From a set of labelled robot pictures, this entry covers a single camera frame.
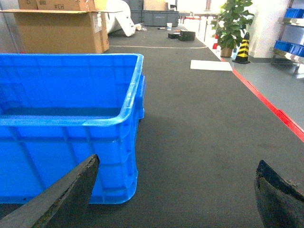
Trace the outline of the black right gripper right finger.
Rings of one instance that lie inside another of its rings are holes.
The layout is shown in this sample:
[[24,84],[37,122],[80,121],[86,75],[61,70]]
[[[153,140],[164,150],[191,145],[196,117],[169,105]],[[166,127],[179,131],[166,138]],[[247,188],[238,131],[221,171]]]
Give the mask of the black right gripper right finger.
[[304,195],[264,160],[256,169],[256,205],[265,228],[302,228]]

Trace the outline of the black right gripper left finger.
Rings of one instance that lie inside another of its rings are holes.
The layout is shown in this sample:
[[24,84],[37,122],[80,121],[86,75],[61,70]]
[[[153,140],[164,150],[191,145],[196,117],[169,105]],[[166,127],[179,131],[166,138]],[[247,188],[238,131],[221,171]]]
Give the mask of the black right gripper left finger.
[[89,204],[99,168],[89,156],[35,198],[0,221],[2,228],[77,228]]

